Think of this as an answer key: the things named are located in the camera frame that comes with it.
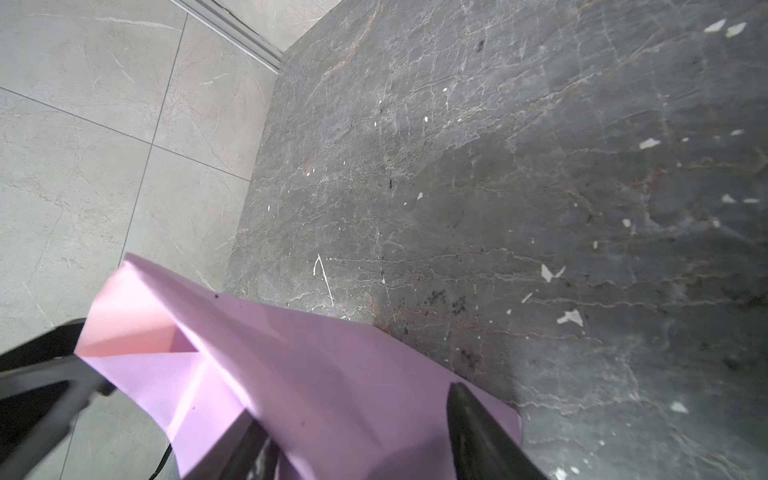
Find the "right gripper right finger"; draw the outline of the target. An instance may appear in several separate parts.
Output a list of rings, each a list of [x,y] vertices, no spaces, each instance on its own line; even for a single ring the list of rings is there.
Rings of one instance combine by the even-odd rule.
[[[458,479],[546,479],[465,384],[450,385],[446,410]]]

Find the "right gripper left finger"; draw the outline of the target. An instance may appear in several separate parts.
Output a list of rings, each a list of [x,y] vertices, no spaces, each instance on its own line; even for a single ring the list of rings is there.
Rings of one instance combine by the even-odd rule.
[[[235,422],[221,439],[216,479],[277,478],[280,448],[254,419]]]

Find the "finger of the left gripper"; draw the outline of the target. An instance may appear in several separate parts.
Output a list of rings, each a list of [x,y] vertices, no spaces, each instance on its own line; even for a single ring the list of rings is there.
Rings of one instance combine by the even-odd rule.
[[[71,430],[98,392],[112,385],[77,356],[1,373],[1,477],[23,479]]]
[[[72,356],[85,321],[85,318],[71,320],[3,353],[1,371],[12,371]]]

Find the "pink wrapping paper sheet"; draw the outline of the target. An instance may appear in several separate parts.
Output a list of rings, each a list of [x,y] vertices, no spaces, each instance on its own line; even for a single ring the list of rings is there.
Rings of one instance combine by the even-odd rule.
[[[238,299],[135,255],[75,352],[166,433],[184,479],[216,479],[221,439],[244,419],[278,444],[281,479],[458,479],[452,383],[522,438],[509,405],[373,326]]]

